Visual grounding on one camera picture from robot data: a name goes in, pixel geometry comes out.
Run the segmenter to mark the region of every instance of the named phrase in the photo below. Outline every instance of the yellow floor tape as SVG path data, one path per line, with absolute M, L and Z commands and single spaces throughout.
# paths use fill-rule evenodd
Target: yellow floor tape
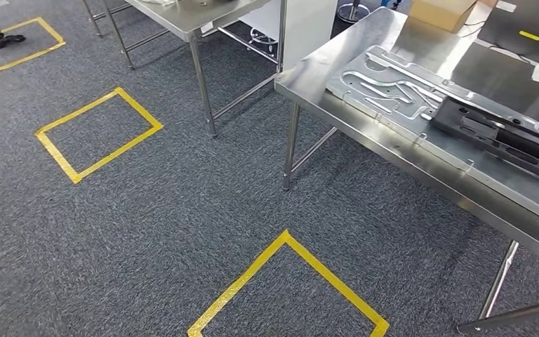
M 18 23 L 17 25 L 7 27 L 6 29 L 3 29 L 2 32 L 6 33 L 6 32 L 9 32 L 11 30 L 17 29 L 17 28 L 25 26 L 25 25 L 29 25 L 29 24 L 34 23 L 34 22 L 37 22 L 39 25 L 41 25 L 53 38 L 55 38 L 55 40 L 57 41 L 57 44 L 54 45 L 54 46 L 48 47 L 46 49 L 43 49 L 41 51 L 37 51 L 36 53 L 33 53 L 33 54 L 31 54 L 29 56 L 26 56 L 24 58 L 21 58 L 19 60 L 15 60 L 13 62 L 7 63 L 6 65 L 2 65 L 2 66 L 0 66 L 0 71 L 5 70 L 5 69 L 9 69 L 11 67 L 15 67 L 16 65 L 19 65 L 20 63 L 24 63 L 26 61 L 29 61 L 29 60 L 33 59 L 33 58 L 37 58 L 40 55 L 44 55 L 44 54 L 48 53 L 49 51 L 54 51 L 55 49 L 65 45 L 65 41 L 63 41 L 63 38 L 57 32 L 55 32 L 55 30 L 48 23 L 46 23 L 46 21 L 44 21 L 43 18 L 34 18 L 34 19 L 31 19 L 31 20 L 28 20 L 28 21 L 25 21 L 25 22 L 22 22 L 22 23 Z
M 135 111 L 137 111 L 145 120 L 147 120 L 152 125 L 152 127 L 149 130 L 142 133 L 141 135 L 132 139 L 129 143 L 126 143 L 125 145 L 121 146 L 119 149 L 113 151 L 111 154 L 97 161 L 94 165 L 86 168 L 82 172 L 77 173 L 75 169 L 73 169 L 71 164 L 69 164 L 69 162 L 63 157 L 63 155 L 57 149 L 57 147 L 53 144 L 53 142 L 51 142 L 51 140 L 48 139 L 48 137 L 46 136 L 46 132 L 48 130 L 51 130 L 52 128 L 55 128 L 58 125 L 65 123 L 66 121 L 69 121 L 79 116 L 80 114 L 83 114 L 84 112 L 94 108 L 95 106 L 106 102 L 107 100 L 113 98 L 116 95 L 121 96 L 133 109 L 135 109 Z M 114 89 L 114 91 L 112 91 L 108 95 L 98 98 L 97 100 L 86 105 L 85 107 L 82 107 L 81 109 L 74 111 L 68 114 L 67 116 L 64 116 L 46 126 L 43 126 L 38 131 L 36 131 L 35 134 L 36 134 L 36 137 L 38 137 L 38 139 L 42 143 L 42 145 L 44 145 L 48 153 L 50 153 L 51 156 L 53 156 L 55 161 L 57 161 L 59 166 L 61 166 L 63 171 L 67 174 L 67 176 L 69 176 L 69 179 L 71 179 L 71 181 L 74 184 L 77 184 L 82 178 L 85 178 L 88 174 L 98 170 L 100 167 L 104 166 L 106 163 L 113 160 L 114 158 L 117 158 L 122 153 L 131 149 L 142 140 L 150 137 L 161 128 L 162 128 L 162 124 L 160 124 L 160 122 L 157 121 L 152 115 L 150 115 L 149 112 L 143 106 L 141 106 L 139 103 L 137 103 L 137 101 L 135 101 L 132 97 L 130 97 L 129 94 L 125 92 L 125 90 L 123 90 L 122 88 L 116 88 Z
M 201 331 L 219 313 L 220 310 L 241 290 L 251 277 L 280 249 L 284 244 L 289 245 L 300 257 L 302 257 L 313 269 L 324 277 L 336 288 L 347 300 L 357 307 L 367 318 L 375 323 L 375 328 L 370 337 L 383 337 L 390 324 L 385 321 L 373 308 L 366 304 L 351 288 L 336 277 L 327 267 L 317 260 L 302 244 L 298 243 L 288 230 L 285 230 L 274 240 L 256 259 L 253 264 L 231 284 L 228 289 L 212 303 L 212 305 L 193 323 L 187 330 L 189 337 L 203 337 Z

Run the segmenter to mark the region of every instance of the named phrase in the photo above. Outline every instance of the yellow label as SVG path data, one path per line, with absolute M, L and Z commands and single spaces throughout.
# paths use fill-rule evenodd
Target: yellow label
M 525 30 L 520 30 L 519 34 L 522 35 L 523 37 L 527 37 L 528 39 L 532 39 L 534 41 L 539 41 L 539 36 L 536 36 L 536 35 L 534 35 L 532 33 L 528 33 Z

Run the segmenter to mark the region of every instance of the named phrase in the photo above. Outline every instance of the cardboard box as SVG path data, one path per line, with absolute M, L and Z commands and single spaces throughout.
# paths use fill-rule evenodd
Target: cardboard box
M 414 0 L 408 16 L 456 33 L 466 23 L 477 0 Z
M 488 7 L 494 8 L 495 6 L 497 6 L 497 2 L 499 0 L 478 0 L 478 1 L 482 2 L 483 4 L 487 5 Z

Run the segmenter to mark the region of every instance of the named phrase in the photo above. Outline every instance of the gray carpet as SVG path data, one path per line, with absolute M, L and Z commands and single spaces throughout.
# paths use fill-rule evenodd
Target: gray carpet
M 477 316 L 508 238 L 341 134 L 285 193 L 288 102 L 270 87 L 223 117 L 213 140 L 181 41 L 135 50 L 130 71 L 111 27 L 100 21 L 96 37 L 80 1 L 0 7 L 2 27 L 36 16 L 67 45 L 0 72 L 0 336 L 186 336 L 285 229 L 391 324 L 387 336 L 457 336 L 455 323 Z M 118 20 L 128 41 L 160 28 L 133 9 Z M 201 54 L 215 107 L 272 71 L 220 34 Z M 164 128 L 74 185 L 34 132 L 117 86 Z M 147 128 L 108 104 L 49 133 L 79 169 Z M 303 113 L 298 154 L 328 128 Z M 538 302 L 539 258 L 520 250 L 495 311 Z M 204 335 L 372 327 L 286 247 Z M 539 320 L 486 336 L 539 336 Z

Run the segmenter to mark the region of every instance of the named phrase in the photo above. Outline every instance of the black laptop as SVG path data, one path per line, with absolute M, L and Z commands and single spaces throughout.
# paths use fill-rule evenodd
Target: black laptop
M 478 37 L 539 63 L 539 0 L 499 1 Z

